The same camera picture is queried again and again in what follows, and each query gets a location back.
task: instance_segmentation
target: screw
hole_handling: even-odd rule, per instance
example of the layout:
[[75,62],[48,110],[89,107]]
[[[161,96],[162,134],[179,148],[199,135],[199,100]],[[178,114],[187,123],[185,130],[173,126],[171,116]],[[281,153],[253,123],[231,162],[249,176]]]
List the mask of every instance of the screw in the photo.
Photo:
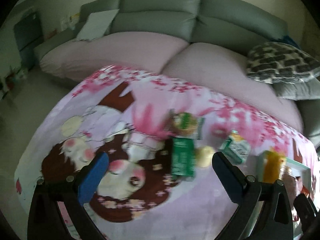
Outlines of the screw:
[[280,179],[277,179],[276,182],[277,182],[277,184],[278,184],[279,186],[283,186],[283,185],[284,185],[283,181],[280,180]]
[[249,176],[247,176],[247,181],[249,181],[249,182],[255,182],[255,181],[256,181],[256,178],[255,178],[254,176],[252,176],[252,175],[249,175]]
[[37,180],[37,185],[42,185],[44,183],[44,180],[43,179],[38,179]]
[[74,176],[68,176],[68,177],[66,178],[66,181],[67,181],[67,182],[73,182],[74,179],[75,179]]

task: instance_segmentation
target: food package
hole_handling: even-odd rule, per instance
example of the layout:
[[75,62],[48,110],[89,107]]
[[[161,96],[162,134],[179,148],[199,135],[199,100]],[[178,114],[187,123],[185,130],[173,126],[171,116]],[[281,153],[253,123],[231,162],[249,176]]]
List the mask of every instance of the food package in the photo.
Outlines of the food package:
[[293,201],[295,200],[296,196],[299,194],[297,193],[298,180],[295,177],[291,176],[291,169],[289,167],[285,166],[282,169],[284,170],[284,172],[280,179],[284,183],[284,186],[289,198],[290,208],[291,210],[293,210],[294,208]]
[[273,184],[282,176],[281,169],[284,167],[286,157],[277,153],[273,149],[265,151],[265,166],[262,182]]
[[195,147],[190,138],[173,138],[171,174],[192,180],[195,176]]
[[220,151],[233,165],[238,165],[246,162],[251,146],[237,131],[233,130],[221,145]]
[[176,114],[174,110],[171,109],[170,118],[171,129],[178,137],[201,140],[204,117],[195,117],[186,112]]

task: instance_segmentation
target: white floor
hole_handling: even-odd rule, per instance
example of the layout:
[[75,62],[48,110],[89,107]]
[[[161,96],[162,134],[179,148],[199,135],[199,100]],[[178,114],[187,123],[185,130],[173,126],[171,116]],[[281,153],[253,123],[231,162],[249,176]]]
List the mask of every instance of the white floor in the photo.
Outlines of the white floor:
[[69,91],[34,69],[0,101],[0,209],[21,240],[28,215],[17,198],[14,171],[37,127]]

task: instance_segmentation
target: green box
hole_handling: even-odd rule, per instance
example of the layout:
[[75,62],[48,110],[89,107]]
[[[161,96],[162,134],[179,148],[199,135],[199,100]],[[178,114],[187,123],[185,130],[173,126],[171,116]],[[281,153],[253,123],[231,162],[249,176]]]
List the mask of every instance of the green box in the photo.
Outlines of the green box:
[[171,174],[193,178],[195,176],[195,146],[190,138],[173,138]]
[[237,131],[233,130],[219,150],[233,165],[239,165],[246,162],[251,146]]

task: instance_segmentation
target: sofa armrest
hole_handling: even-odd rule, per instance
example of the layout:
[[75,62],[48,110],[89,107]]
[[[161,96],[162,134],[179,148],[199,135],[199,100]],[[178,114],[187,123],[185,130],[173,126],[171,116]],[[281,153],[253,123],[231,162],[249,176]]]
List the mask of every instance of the sofa armrest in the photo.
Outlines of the sofa armrest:
[[303,134],[317,148],[320,146],[320,99],[297,101],[304,124]]
[[71,29],[66,29],[65,31],[53,36],[52,38],[48,39],[44,43],[40,44],[39,46],[34,48],[34,53],[38,62],[46,55],[49,51],[53,50],[54,48],[58,47],[59,45],[70,41],[75,38],[75,34]]

